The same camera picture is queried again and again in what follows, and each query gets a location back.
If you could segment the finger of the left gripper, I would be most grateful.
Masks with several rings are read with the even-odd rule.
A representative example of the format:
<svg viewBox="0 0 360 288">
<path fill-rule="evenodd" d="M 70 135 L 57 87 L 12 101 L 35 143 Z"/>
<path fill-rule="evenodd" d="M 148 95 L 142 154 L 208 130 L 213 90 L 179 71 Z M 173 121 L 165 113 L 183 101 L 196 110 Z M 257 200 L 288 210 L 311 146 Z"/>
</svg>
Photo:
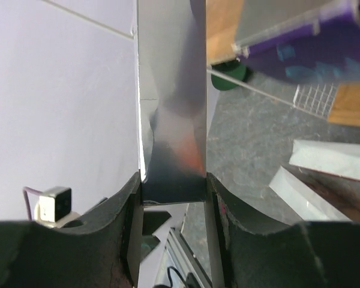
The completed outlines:
<svg viewBox="0 0 360 288">
<path fill-rule="evenodd" d="M 145 211 L 143 215 L 142 244 L 140 260 L 143 261 L 160 244 L 154 235 L 172 216 L 167 211 Z"/>
</svg>

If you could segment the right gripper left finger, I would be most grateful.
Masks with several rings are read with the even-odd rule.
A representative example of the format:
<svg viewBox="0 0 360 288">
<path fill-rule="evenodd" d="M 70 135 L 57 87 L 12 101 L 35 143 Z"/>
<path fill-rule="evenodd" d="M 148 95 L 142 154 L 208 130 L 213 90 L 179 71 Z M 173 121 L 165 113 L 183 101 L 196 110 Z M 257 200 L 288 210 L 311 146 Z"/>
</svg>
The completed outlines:
<svg viewBox="0 0 360 288">
<path fill-rule="evenodd" d="M 141 181 L 62 228 L 0 221 L 0 287 L 136 287 L 142 241 Z"/>
</svg>

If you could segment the silver Protefix toothpaste box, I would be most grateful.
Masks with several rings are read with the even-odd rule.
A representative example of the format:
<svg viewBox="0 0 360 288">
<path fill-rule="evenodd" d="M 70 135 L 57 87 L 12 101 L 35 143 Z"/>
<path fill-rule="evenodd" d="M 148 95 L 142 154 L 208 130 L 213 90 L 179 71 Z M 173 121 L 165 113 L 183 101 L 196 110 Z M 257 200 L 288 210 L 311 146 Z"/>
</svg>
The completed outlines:
<svg viewBox="0 0 360 288">
<path fill-rule="evenodd" d="M 206 194 L 206 3 L 138 1 L 137 76 L 142 199 Z"/>
</svg>

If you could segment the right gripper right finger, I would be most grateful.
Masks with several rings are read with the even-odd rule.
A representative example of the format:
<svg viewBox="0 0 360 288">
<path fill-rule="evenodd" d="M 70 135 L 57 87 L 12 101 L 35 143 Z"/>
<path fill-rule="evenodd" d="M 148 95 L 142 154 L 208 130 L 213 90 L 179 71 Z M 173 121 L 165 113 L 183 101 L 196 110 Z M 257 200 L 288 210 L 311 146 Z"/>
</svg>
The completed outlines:
<svg viewBox="0 0 360 288">
<path fill-rule="evenodd" d="M 214 287 L 360 287 L 360 223 L 286 225 L 211 173 L 205 220 Z"/>
</svg>

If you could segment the purple RiO toothpaste box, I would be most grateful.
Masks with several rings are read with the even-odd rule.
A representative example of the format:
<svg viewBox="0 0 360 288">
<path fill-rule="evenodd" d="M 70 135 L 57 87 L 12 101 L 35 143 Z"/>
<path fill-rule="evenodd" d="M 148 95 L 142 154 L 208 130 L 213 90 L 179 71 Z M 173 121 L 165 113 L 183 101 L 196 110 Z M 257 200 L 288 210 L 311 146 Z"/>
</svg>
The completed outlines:
<svg viewBox="0 0 360 288">
<path fill-rule="evenodd" d="M 245 1 L 233 49 L 285 82 L 360 81 L 360 1 Z"/>
</svg>

